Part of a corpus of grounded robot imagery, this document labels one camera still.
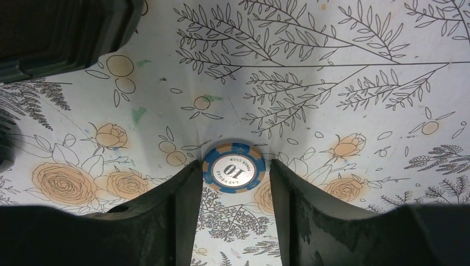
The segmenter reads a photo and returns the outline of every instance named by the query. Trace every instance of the white chip center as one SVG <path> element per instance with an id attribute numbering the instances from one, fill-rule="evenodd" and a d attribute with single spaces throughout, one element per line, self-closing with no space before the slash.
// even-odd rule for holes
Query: white chip center
<path id="1" fill-rule="evenodd" d="M 241 155 L 225 155 L 219 158 L 212 168 L 216 181 L 228 187 L 246 185 L 255 173 L 253 162 Z"/>

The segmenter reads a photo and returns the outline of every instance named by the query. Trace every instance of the poker chip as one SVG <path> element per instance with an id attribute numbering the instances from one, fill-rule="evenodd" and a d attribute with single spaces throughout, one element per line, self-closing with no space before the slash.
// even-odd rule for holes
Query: poker chip
<path id="1" fill-rule="evenodd" d="M 241 143 L 227 143 L 207 153 L 202 164 L 204 181 L 224 193 L 252 190 L 263 180 L 266 167 L 261 153 Z"/>

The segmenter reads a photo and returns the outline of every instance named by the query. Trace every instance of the floral tablecloth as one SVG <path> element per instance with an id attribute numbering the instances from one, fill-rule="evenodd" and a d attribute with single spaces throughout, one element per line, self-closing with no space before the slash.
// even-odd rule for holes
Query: floral tablecloth
<path id="1" fill-rule="evenodd" d="M 1 85 L 0 204 L 105 212 L 244 142 L 374 212 L 470 201 L 468 0 L 147 0 L 91 68 Z M 269 176 L 205 186 L 192 265 L 280 265 Z"/>

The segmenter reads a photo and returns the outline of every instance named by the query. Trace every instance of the rose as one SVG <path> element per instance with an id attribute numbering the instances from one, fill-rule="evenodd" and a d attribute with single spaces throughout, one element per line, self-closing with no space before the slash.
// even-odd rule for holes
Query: rose
<path id="1" fill-rule="evenodd" d="M 127 134 L 120 126 L 106 124 L 97 130 L 96 141 L 103 147 L 119 148 L 126 144 Z"/>
<path id="2" fill-rule="evenodd" d="M 97 177 L 95 184 L 114 197 L 131 200 L 147 192 L 149 183 L 132 172 L 113 172 L 109 176 Z M 104 200 L 112 199 L 103 196 L 105 192 L 102 190 L 97 191 L 98 197 Z"/>
<path id="3" fill-rule="evenodd" d="M 254 194 L 254 200 L 258 203 L 258 208 L 264 215 L 274 214 L 273 197 L 271 195 L 271 182 L 267 181 Z"/>
<path id="4" fill-rule="evenodd" d="M 358 196 L 361 188 L 362 184 L 353 178 L 342 178 L 331 181 L 325 187 L 325 191 L 340 200 L 349 202 Z"/>
<path id="5" fill-rule="evenodd" d="M 329 152 L 333 154 L 333 157 L 344 158 L 348 156 L 357 155 L 361 150 L 363 150 L 366 145 L 366 137 L 362 134 L 351 134 L 344 139 L 340 140 L 338 137 L 338 144 L 333 149 L 330 149 Z"/>
<path id="6" fill-rule="evenodd" d="M 51 201 L 86 206 L 96 199 L 93 178 L 82 169 L 61 163 L 44 163 L 33 171 L 33 183 Z"/>

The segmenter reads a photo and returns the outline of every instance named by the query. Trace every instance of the blue and orange poker chip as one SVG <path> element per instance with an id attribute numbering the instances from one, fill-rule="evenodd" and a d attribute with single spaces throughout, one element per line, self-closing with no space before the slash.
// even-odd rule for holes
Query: blue and orange poker chip
<path id="1" fill-rule="evenodd" d="M 213 189 L 242 193 L 261 183 L 266 172 L 261 153 L 254 147 L 227 143 L 213 148 L 202 164 L 203 178 Z"/>

